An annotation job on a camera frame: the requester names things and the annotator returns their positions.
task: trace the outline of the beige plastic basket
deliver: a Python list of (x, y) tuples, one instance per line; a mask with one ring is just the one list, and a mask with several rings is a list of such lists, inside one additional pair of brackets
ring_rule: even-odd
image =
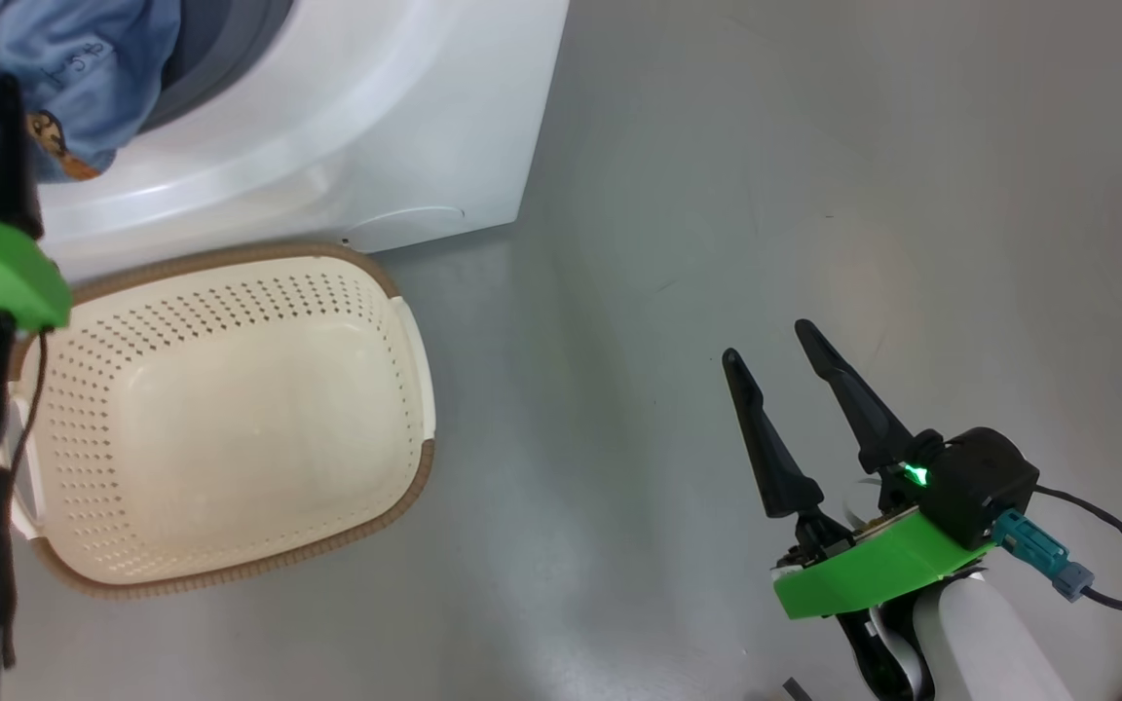
[[(162, 262), (80, 289), (12, 523), (49, 570), (126, 599), (254, 575), (384, 528), (431, 473), (422, 336), (339, 246)], [(12, 398), (36, 387), (18, 353)]]

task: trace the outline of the teal connector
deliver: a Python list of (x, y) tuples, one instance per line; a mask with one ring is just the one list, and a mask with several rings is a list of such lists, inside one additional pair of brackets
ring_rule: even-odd
[(1063, 543), (1015, 509), (1003, 511), (993, 523), (993, 542), (1017, 560), (1032, 564), (1068, 601), (1082, 598), (1082, 591), (1094, 584), (1094, 573), (1085, 564), (1068, 560), (1068, 550)]

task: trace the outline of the basket rim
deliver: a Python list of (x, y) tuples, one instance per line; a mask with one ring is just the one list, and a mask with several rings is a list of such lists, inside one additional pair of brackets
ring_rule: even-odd
[[(151, 265), (126, 270), (121, 274), (108, 276), (107, 278), (92, 280), (89, 284), (81, 284), (72, 293), (72, 305), (83, 305), (85, 302), (93, 302), (95, 298), (126, 292), (126, 289), (139, 287), (142, 284), (158, 283), (158, 280), (196, 274), (196, 271), (245, 265), (245, 262), (275, 261), (276, 259), (304, 257), (343, 259), (343, 261), (351, 262), (351, 265), (365, 270), (379, 285), (388, 298), (401, 297), (396, 284), (387, 276), (387, 271), (384, 271), (378, 262), (375, 262), (368, 256), (335, 243), (293, 242), (230, 248), (223, 249), (223, 251), (174, 258), (171, 261), (153, 262)], [(19, 381), (24, 369), (24, 360), (26, 360), (28, 348), (33, 345), (35, 338), (36, 334), (22, 338), (15, 345), (9, 370), (11, 381)], [(293, 547), (293, 550), (286, 550), (284, 553), (250, 560), (248, 563), (231, 564), (231, 566), (210, 570), (209, 572), (195, 572), (178, 578), (132, 582), (132, 584), (108, 584), (107, 582), (82, 575), (82, 573), (72, 569), (65, 560), (58, 556), (57, 551), (49, 544), (49, 539), (45, 535), (31, 538), (31, 541), (28, 541), (28, 544), (33, 546), (37, 559), (40, 560), (55, 578), (65, 585), (71, 587), (71, 589), (96, 599), (117, 601), (146, 599), (151, 598), (151, 596), (177, 594), (181, 591), (192, 591), (203, 589), (204, 587), (224, 584), (224, 582), (259, 575), (259, 573), (270, 572), (270, 570), (279, 569), (285, 564), (295, 564), (316, 555), (330, 553), (333, 550), (338, 550), (338, 547), (360, 541), (362, 537), (386, 528), (388, 524), (401, 518), (411, 506), (414, 506), (419, 496), (422, 496), (423, 488), (426, 487), (427, 479), (432, 474), (433, 456), (435, 456), (435, 439), (424, 440), (422, 449), (419, 450), (419, 463), (414, 471), (414, 479), (410, 482), (410, 488), (406, 488), (405, 494), (396, 500), (395, 505), (392, 505), (384, 514), (375, 516), (374, 519), (323, 537), (320, 541), (300, 545)]]

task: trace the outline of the green light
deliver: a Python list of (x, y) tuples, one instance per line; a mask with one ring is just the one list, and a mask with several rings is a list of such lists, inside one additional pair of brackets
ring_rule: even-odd
[(903, 472), (907, 473), (908, 479), (920, 485), (920, 487), (929, 487), (929, 470), (926, 470), (926, 468), (903, 465)]

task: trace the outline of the white washing machine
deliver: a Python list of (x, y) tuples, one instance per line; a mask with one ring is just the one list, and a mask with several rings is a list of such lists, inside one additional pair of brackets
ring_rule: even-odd
[(70, 279), (306, 234), (359, 251), (517, 216), (567, 0), (192, 0), (144, 132), (40, 186)]

